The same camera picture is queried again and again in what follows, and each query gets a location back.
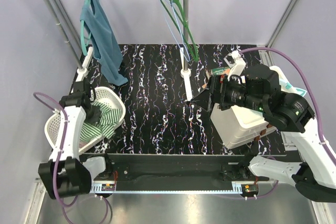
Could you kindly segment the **green striped tank top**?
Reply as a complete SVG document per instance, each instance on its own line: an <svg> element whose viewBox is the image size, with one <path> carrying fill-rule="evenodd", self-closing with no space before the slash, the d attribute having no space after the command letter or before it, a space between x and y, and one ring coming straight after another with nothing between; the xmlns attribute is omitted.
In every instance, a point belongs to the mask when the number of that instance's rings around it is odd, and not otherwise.
<svg viewBox="0 0 336 224"><path fill-rule="evenodd" d="M92 105L98 106L101 115L99 121L95 123L84 122L81 132L80 141L89 143L92 139L102 135L110 138L114 131L115 126L121 119L122 110L116 108L110 108L108 105L94 101Z"/></svg>

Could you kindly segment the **pink tank top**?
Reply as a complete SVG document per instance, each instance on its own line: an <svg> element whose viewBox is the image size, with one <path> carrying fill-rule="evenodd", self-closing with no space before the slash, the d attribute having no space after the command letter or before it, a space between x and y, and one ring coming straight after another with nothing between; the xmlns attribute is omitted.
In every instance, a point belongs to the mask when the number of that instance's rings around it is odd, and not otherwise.
<svg viewBox="0 0 336 224"><path fill-rule="evenodd" d="M85 146L88 145L88 144L89 144L89 142L80 141L80 142L79 142L79 148L83 148L83 147L85 147Z"/></svg>

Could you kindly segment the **green velvet hanger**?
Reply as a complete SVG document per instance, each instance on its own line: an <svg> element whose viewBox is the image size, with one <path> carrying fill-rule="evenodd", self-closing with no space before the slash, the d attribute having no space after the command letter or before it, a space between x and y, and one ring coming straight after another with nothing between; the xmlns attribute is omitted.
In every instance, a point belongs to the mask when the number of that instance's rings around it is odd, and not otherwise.
<svg viewBox="0 0 336 224"><path fill-rule="evenodd" d="M198 47L193 39L180 0L159 0L163 9L177 29L183 48L186 50L184 59L199 61Z"/></svg>

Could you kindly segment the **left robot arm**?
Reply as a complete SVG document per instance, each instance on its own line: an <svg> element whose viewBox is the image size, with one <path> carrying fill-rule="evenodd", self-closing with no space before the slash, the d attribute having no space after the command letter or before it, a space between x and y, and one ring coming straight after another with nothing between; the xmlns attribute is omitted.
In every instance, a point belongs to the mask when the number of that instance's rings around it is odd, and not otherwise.
<svg viewBox="0 0 336 224"><path fill-rule="evenodd" d="M48 195L64 206L63 198L77 197L91 191L92 181L99 176L103 180L113 175L112 165L102 156L92 157L85 162L79 158L80 133L85 120L96 122L101 114L91 104L96 96L87 79L76 81L73 92L63 96L59 102L52 99L60 111L60 127L55 148L49 159L38 166L38 175Z"/></svg>

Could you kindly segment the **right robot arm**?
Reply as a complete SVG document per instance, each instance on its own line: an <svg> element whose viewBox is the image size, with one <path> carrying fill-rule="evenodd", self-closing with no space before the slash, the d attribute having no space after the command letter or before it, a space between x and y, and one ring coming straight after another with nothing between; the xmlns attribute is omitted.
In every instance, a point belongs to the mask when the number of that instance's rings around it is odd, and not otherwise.
<svg viewBox="0 0 336 224"><path fill-rule="evenodd" d="M312 201L335 202L335 152L325 139L318 139L317 110L301 95L282 91L277 71L255 65L246 70L244 82L211 76L190 103L206 111L218 104L222 111L236 105L259 112L268 124L292 138L303 158L287 163L246 155L237 165L242 179L268 177L293 186Z"/></svg>

